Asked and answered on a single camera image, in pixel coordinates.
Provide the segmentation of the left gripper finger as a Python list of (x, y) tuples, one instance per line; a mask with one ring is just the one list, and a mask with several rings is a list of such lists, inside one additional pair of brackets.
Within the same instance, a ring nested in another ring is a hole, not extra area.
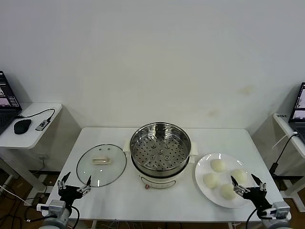
[(89, 176), (87, 183), (83, 186), (77, 189), (80, 193), (88, 193), (91, 190), (91, 176)]
[(65, 183), (66, 183), (66, 181), (68, 180), (68, 177), (70, 176), (70, 174), (71, 174), (70, 172), (67, 173), (66, 175), (64, 175), (64, 176), (62, 177), (61, 180), (58, 180), (58, 181), (57, 181), (58, 189), (65, 189), (65, 188), (66, 188)]

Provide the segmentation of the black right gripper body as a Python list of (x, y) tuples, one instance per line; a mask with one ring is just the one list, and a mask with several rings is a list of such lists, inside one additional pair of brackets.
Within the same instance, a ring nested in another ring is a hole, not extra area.
[(267, 192), (260, 190), (259, 187), (247, 187), (249, 191), (243, 193), (243, 198), (250, 200), (257, 210), (266, 210), (272, 205), (265, 198)]

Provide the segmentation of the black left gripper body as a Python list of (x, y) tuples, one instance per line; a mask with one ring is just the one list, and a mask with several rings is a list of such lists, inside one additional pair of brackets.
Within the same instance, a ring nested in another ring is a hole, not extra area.
[(65, 188), (58, 190), (58, 195), (61, 197), (60, 200), (65, 202), (65, 206), (70, 207), (75, 200), (82, 198), (83, 193), (80, 187), (67, 185)]

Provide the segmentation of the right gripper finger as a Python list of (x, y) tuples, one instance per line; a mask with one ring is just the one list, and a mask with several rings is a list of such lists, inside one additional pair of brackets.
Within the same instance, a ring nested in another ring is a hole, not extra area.
[(263, 183), (260, 178), (258, 178), (257, 176), (255, 176), (254, 174), (251, 174), (253, 180), (255, 181), (255, 183), (259, 186), (260, 190), (266, 190), (266, 183)]
[(231, 180), (232, 180), (233, 190), (235, 191), (236, 194), (243, 197), (244, 194), (249, 193), (249, 189), (239, 185), (233, 176), (231, 176)]

